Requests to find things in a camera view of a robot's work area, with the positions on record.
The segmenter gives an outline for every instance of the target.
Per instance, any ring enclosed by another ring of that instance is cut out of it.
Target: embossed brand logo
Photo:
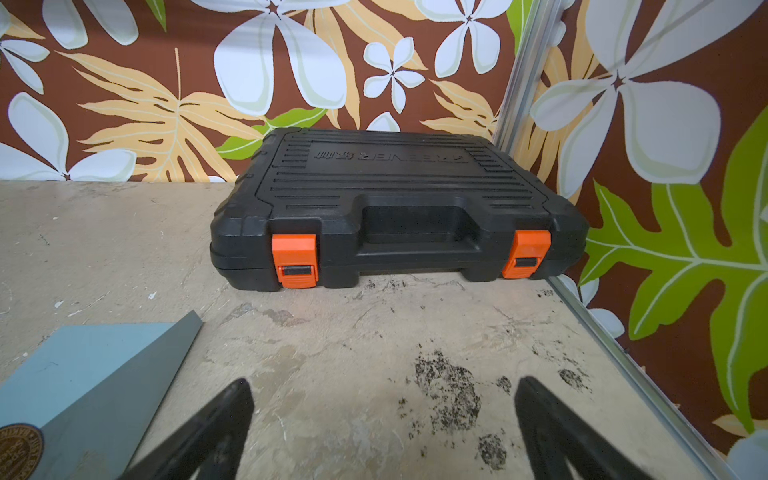
[[[370,160],[370,161],[413,161],[413,162],[441,162],[450,164],[465,164],[469,157],[462,154],[392,154],[392,153],[367,153],[352,151],[319,151],[315,158],[327,158],[336,160]]]

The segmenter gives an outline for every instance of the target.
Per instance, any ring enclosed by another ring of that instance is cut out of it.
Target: circular logo badge
[[[43,455],[43,434],[25,423],[0,429],[0,480],[27,480]]]

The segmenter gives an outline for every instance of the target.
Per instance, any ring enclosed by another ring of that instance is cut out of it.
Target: black plastic tool case
[[[315,234],[319,285],[363,273],[460,270],[499,277],[516,230],[548,230],[531,278],[584,252],[578,210],[487,140],[471,135],[278,128],[216,210],[210,255],[241,290],[280,289],[272,235]]]

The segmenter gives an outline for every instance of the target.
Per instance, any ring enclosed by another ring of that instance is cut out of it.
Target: concrete floor
[[[208,256],[229,190],[0,182],[0,382],[59,326],[196,310],[137,458],[245,377],[257,412],[239,478],[532,478],[513,395],[533,375],[655,478],[702,478],[545,281],[234,290]]]

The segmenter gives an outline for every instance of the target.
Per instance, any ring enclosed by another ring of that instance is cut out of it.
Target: orange clasp
[[[552,245],[546,230],[520,230],[509,252],[509,261],[502,270],[504,278],[528,278],[536,271]]]
[[[272,235],[277,280],[285,288],[317,285],[317,245],[314,235]]]

